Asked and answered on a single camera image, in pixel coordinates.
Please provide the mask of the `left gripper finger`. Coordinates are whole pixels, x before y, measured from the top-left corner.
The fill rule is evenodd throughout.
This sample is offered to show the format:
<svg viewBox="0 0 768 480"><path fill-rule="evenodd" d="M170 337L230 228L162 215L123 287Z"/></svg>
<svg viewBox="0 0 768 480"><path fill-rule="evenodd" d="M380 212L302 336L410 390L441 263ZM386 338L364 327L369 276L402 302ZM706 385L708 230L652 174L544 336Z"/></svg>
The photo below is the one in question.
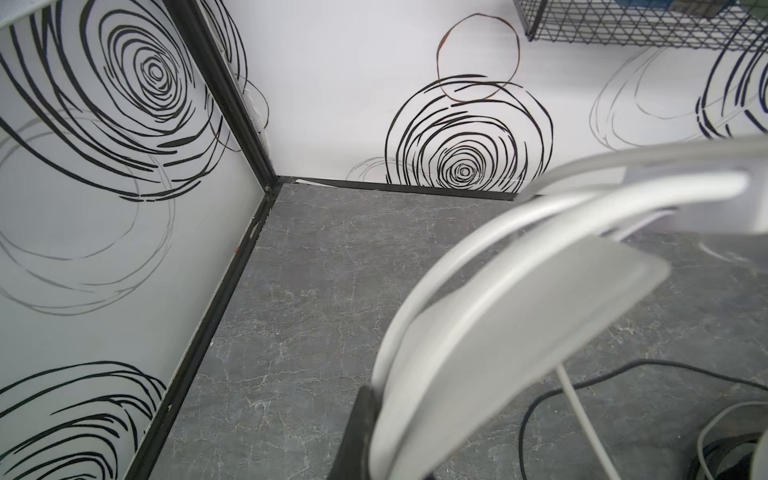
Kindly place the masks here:
<svg viewBox="0 0 768 480"><path fill-rule="evenodd" d="M370 385L357 393L327 480L369 480L370 445L381 404Z"/></svg>

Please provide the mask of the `white headphones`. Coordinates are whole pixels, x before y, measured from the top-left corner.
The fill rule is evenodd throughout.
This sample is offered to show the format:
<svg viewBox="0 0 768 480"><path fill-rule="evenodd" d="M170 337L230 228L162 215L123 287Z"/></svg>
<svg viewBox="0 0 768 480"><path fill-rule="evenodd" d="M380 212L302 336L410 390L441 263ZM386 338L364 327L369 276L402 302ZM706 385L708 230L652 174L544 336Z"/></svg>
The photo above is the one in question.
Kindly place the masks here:
<svg viewBox="0 0 768 480"><path fill-rule="evenodd" d="M676 232L767 230L763 135L598 154L532 181L459 242L391 321L371 386L367 470L423 479L515 396L555 373L609 478L617 470L565 360L651 293L669 264L626 244Z"/></svg>

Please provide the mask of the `black blue headphones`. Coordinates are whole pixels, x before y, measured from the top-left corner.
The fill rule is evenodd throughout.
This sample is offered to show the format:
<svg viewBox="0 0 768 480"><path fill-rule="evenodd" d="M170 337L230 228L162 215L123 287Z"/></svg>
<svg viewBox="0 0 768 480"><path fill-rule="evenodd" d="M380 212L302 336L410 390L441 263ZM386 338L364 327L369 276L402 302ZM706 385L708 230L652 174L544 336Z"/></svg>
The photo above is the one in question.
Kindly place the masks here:
<svg viewBox="0 0 768 480"><path fill-rule="evenodd" d="M642 359L574 378L573 388L623 479L702 479L699 453L722 471L754 446L718 454L720 442L767 428L766 372ZM514 456L519 478L606 478L560 384L524 406Z"/></svg>

